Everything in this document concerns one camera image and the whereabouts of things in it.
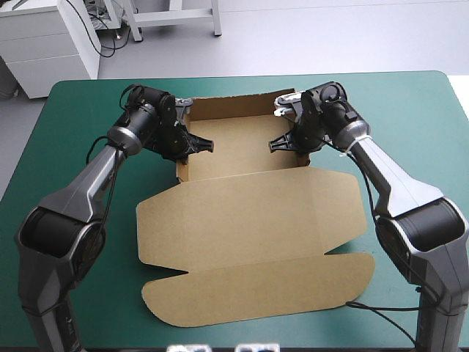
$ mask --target white drawer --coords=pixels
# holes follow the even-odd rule
[[[59,11],[0,17],[0,41],[68,33]]]
[[[48,96],[60,81],[96,78],[89,76],[79,55],[11,62],[7,66],[30,98]]]
[[[69,34],[45,35],[0,42],[0,56],[6,63],[75,54],[78,54],[78,51]]]

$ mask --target flattened cardboard box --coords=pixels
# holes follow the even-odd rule
[[[178,163],[181,183],[137,207],[140,260],[188,272],[143,287],[161,320],[204,326],[334,308],[368,285],[370,254],[325,255],[366,230],[355,177],[269,151],[291,127],[273,115],[288,92],[194,99],[188,128],[214,153]]]

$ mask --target white cabinet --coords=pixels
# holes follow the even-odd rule
[[[49,95],[65,80],[96,79],[100,56],[65,0],[29,0],[16,10],[0,8],[0,56],[30,98]],[[100,42],[82,0],[70,0],[98,50]]]

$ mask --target white cable tie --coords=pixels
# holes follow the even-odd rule
[[[363,136],[359,136],[358,138],[355,138],[353,140],[352,143],[350,143],[349,147],[347,148],[347,150],[345,150],[344,152],[340,153],[339,154],[339,157],[340,158],[343,158],[344,156],[347,156],[348,154],[350,154],[350,151],[352,150],[353,146],[357,143],[359,143],[359,141],[363,141],[364,139],[371,139],[373,140],[373,138],[369,135],[369,134],[365,134]]]

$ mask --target black cable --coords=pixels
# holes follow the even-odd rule
[[[105,45],[101,44],[101,47],[106,48],[106,49],[111,49],[111,50],[119,50],[119,49],[124,48],[124,47],[129,43],[130,32],[131,32],[131,28],[129,27],[129,29],[128,29],[128,31],[127,31],[127,35],[126,35],[125,41],[124,41],[124,44],[122,44],[121,46],[117,46],[116,48],[111,48],[111,47],[109,47],[109,46],[105,46]]]
[[[93,153],[93,150],[95,149],[96,144],[97,144],[99,141],[103,140],[103,139],[109,140],[109,138],[108,138],[107,136],[99,136],[99,137],[97,137],[97,138],[95,139],[95,141],[91,144],[91,147],[89,148],[88,153],[86,154],[86,165],[89,164],[89,157],[91,156],[91,153]]]
[[[107,139],[109,142],[109,144],[112,146],[112,147],[115,147],[116,148],[116,152],[114,154],[114,165],[112,167],[112,172],[111,172],[111,175],[110,175],[110,178],[111,178],[111,187],[109,189],[109,194],[108,194],[108,200],[106,202],[106,208],[104,210],[104,214],[103,214],[103,217],[101,219],[101,223],[100,223],[100,227],[99,227],[99,230],[98,230],[98,233],[101,233],[104,229],[104,226],[106,225],[106,220],[108,218],[108,214],[109,214],[109,209],[111,208],[111,202],[112,202],[112,196],[114,195],[114,188],[116,186],[116,179],[117,179],[117,170],[119,168],[119,151],[122,151],[125,155],[125,151],[122,150],[118,144],[116,144],[114,141],[112,141],[109,137],[107,136],[99,136],[97,137],[91,147],[89,148],[88,150],[88,153],[86,154],[86,165],[89,164],[89,157],[90,155],[92,154],[96,144],[100,141],[100,140],[103,140],[103,139]]]
[[[107,30],[109,30],[109,27],[108,25],[99,17],[99,16],[96,16],[94,13],[90,13],[88,12],[88,16],[92,16],[93,18],[96,18],[99,22],[102,23],[102,25],[104,26],[104,28],[106,28]],[[113,56],[115,53],[116,53],[116,40],[114,39],[114,37],[111,36],[111,39],[112,39],[112,48],[109,48],[108,46],[104,46],[103,44],[101,44],[101,47],[102,48],[106,48],[106,49],[111,49],[112,50],[112,54],[110,56]]]
[[[114,195],[114,188],[116,186],[117,170],[119,166],[119,149],[116,149],[116,152],[114,155],[115,155],[114,165],[112,168],[112,175],[111,175],[112,177],[111,187],[109,189],[108,200],[106,202],[106,208],[104,210],[103,218],[101,219],[101,224],[100,224],[98,233],[101,233],[104,230],[104,226],[106,225],[106,220],[108,219],[109,209],[111,209],[111,202],[112,202],[112,196]]]
[[[86,35],[88,36],[88,39],[93,47],[93,49],[101,56],[101,57],[105,57],[105,58],[109,58],[109,57],[112,57],[115,53],[116,53],[116,50],[113,49],[112,53],[110,55],[105,55],[105,54],[102,54],[95,46],[95,43],[93,42],[93,40],[91,39],[91,35],[89,34],[89,31],[88,31],[88,28],[86,27],[86,24],[85,24],[85,21],[83,20],[83,18],[81,17],[80,13],[77,11],[76,7],[70,2],[70,0],[65,0],[72,8],[73,10],[75,11],[75,13],[77,14],[78,18],[80,18],[80,21],[81,21],[81,24],[83,24],[83,27],[85,28],[85,31],[86,31]]]
[[[395,326],[396,328],[398,328],[398,330],[401,331],[401,333],[403,333],[405,336],[407,336],[407,338],[412,341],[412,344],[417,348],[417,341],[416,339],[414,339],[407,330],[405,330],[402,326],[400,326],[398,323],[396,323],[394,320],[392,320],[390,317],[388,317],[387,315],[384,315],[382,312],[380,312],[378,309],[374,309],[373,307],[368,307],[366,306],[365,304],[361,304],[363,305],[363,308],[361,309],[366,309],[366,310],[370,310],[372,311],[374,314],[377,314],[379,315],[381,318],[383,318],[384,320],[388,321],[389,323],[391,323],[393,326]]]

